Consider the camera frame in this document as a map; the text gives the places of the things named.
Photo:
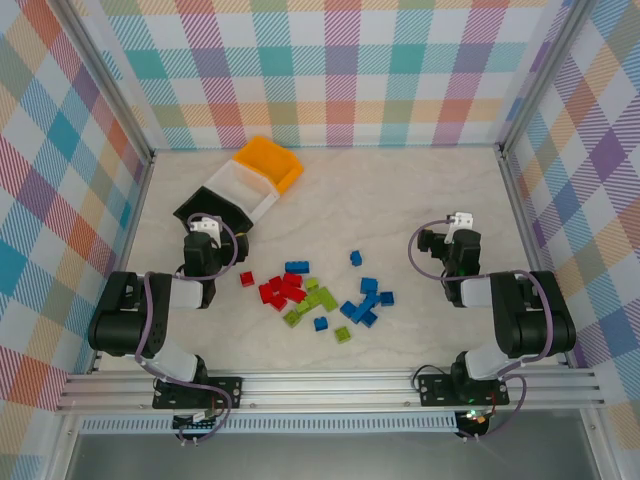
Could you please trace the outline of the black plastic bin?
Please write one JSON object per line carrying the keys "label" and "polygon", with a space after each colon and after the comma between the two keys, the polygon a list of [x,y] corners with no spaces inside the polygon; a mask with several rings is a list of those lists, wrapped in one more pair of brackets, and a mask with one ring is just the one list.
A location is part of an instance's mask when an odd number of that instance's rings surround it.
{"label": "black plastic bin", "polygon": [[220,217],[234,233],[247,233],[254,223],[244,211],[234,203],[202,186],[182,203],[173,215],[189,229],[190,217]]}

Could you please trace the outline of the white plastic bin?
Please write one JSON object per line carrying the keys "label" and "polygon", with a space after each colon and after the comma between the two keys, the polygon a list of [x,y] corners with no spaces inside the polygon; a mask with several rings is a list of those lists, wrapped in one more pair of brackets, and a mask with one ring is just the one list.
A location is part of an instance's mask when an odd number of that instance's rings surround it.
{"label": "white plastic bin", "polygon": [[280,193],[265,176],[235,160],[222,165],[203,186],[239,207],[253,223],[280,198]]}

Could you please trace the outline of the orange plastic bin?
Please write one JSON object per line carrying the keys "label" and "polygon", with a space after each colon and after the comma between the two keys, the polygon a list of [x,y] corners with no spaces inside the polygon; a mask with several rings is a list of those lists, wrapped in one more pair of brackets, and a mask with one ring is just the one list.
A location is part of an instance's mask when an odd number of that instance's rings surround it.
{"label": "orange plastic bin", "polygon": [[304,172],[292,151],[262,136],[252,138],[233,159],[264,176],[279,194],[284,194]]}

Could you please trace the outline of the black controller board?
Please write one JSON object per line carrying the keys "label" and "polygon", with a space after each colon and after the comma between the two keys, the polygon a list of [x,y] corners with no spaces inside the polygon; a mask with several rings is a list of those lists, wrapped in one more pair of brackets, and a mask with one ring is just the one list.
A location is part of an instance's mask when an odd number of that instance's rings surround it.
{"label": "black controller board", "polygon": [[217,415],[211,410],[200,411],[195,414],[175,415],[172,428],[176,430],[211,430],[217,420]]}
{"label": "black controller board", "polygon": [[456,413],[456,434],[461,438],[485,435],[490,426],[493,414],[490,411],[468,410]]}

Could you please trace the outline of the grey metal panel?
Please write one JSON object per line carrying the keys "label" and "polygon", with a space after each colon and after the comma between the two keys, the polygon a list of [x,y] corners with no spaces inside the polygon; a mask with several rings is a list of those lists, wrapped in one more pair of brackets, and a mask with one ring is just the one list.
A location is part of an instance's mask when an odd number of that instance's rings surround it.
{"label": "grey metal panel", "polygon": [[412,434],[223,435],[199,447],[171,436],[84,435],[65,480],[600,480],[574,443],[545,453]]}

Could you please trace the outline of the aluminium side rail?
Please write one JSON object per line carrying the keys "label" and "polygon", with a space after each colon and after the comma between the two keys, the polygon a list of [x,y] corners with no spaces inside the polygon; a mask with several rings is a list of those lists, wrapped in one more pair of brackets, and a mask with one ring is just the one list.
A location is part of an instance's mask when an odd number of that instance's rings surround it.
{"label": "aluminium side rail", "polygon": [[[149,186],[152,180],[154,167],[155,167],[154,159],[152,159],[151,162],[144,167],[143,176],[141,179],[142,183],[140,186],[139,197],[137,199],[135,208],[131,216],[131,222],[127,231],[127,235],[125,237],[122,255],[119,257],[117,263],[115,264],[116,270],[124,270],[128,264],[133,243],[135,240],[136,232],[139,226],[141,214],[143,211],[144,202],[146,200]],[[85,373],[92,374],[94,371],[96,371],[99,368],[99,363],[101,358],[102,358],[102,353],[100,351],[96,351],[95,349],[92,349],[91,356],[86,362]]]}
{"label": "aluminium side rail", "polygon": [[507,157],[500,149],[500,146],[495,147],[496,160],[499,166],[501,176],[503,178],[507,196],[511,205],[511,209],[515,218],[521,243],[527,258],[526,267],[527,271],[541,271],[544,270],[544,265],[541,262],[540,255],[535,245],[535,238],[532,228],[530,227],[524,203],[519,196],[518,186],[515,181],[515,177],[510,170]]}

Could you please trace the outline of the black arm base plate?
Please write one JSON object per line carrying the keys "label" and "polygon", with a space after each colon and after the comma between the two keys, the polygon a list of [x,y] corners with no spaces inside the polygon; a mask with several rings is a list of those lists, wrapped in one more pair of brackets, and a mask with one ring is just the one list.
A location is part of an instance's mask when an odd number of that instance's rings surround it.
{"label": "black arm base plate", "polygon": [[[224,391],[231,398],[231,408],[240,407],[242,394],[241,377],[210,377],[210,386]],[[227,405],[225,397],[209,389],[185,387],[156,379],[153,383],[152,408],[157,410],[204,410],[210,407],[222,409]]]}
{"label": "black arm base plate", "polygon": [[449,374],[418,376],[420,403],[435,406],[505,406],[510,402],[506,384],[497,380],[456,380]]}

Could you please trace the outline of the aluminium mounting rail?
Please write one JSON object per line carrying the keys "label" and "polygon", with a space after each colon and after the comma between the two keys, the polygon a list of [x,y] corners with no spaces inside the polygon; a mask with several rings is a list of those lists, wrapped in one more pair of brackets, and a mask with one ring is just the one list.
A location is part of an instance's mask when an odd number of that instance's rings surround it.
{"label": "aluminium mounting rail", "polygon": [[[423,407],[410,370],[213,371],[215,377],[241,377],[237,413],[369,413],[447,411],[476,406]],[[98,371],[72,375],[56,408],[59,414],[156,413],[152,408],[154,380],[144,372]],[[602,408],[605,399],[589,369],[564,365],[516,370],[506,381],[511,409]],[[190,413],[197,410],[173,410]]]}

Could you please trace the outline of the aluminium frame post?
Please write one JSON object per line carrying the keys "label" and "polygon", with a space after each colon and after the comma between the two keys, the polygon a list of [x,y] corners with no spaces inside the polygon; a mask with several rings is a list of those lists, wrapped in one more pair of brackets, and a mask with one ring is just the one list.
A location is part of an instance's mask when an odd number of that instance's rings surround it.
{"label": "aluminium frame post", "polygon": [[50,0],[51,8],[77,47],[88,71],[95,79],[99,91],[105,96],[115,116],[121,122],[136,152],[144,164],[153,162],[154,150],[146,140],[133,112],[121,93],[102,54],[95,45],[87,28],[77,13],[71,0]]}
{"label": "aluminium frame post", "polygon": [[598,0],[575,0],[568,11],[559,33],[549,48],[549,53],[542,62],[541,70],[537,73],[528,95],[513,120],[505,139],[498,143],[499,152],[503,159],[507,159],[513,151],[519,138],[523,135],[531,121],[535,109],[542,100],[547,88],[556,77],[564,59],[588,20]]}

